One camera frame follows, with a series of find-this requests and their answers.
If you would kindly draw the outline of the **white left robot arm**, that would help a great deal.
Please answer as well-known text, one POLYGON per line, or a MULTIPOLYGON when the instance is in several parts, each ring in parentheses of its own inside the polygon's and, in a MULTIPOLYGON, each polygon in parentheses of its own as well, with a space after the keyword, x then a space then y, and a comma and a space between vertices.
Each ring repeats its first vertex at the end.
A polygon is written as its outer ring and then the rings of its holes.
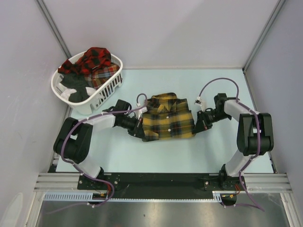
POLYGON ((96 164, 89 153, 92 135, 105 129, 121 127, 129 135, 142 139, 142 115, 146 111, 145 105, 138 104, 136 109, 132 109, 130 103, 119 99, 115 106, 83 120, 68 117, 59 131, 53 150, 61 156, 62 161, 71 164, 88 178, 90 186, 99 189, 104 185, 105 177, 103 168, 96 164))

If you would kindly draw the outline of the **yellow plaid long sleeve shirt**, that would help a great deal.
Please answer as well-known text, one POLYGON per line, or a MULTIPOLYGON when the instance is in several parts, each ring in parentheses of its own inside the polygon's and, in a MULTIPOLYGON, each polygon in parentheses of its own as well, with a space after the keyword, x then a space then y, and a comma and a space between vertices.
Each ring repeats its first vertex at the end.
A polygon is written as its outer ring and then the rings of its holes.
POLYGON ((147 100, 143 113, 144 142, 194 137, 194 118, 186 98, 175 93, 154 95, 147 100))

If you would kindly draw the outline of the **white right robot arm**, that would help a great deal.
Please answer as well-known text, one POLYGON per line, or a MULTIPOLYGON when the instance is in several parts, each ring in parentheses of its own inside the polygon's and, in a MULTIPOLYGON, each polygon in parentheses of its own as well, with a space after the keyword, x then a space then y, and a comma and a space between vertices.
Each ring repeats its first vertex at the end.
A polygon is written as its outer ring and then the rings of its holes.
POLYGON ((238 123, 236 152, 222 166, 217 177, 205 179, 205 182, 216 182, 223 190, 229 190, 244 179, 241 174, 256 158, 273 150, 272 116, 269 113, 255 112, 236 97, 228 97, 225 93, 214 97, 214 109, 204 108, 200 100, 196 103, 200 104, 201 110, 196 113, 194 134, 211 129, 215 122, 221 120, 234 119, 238 123))

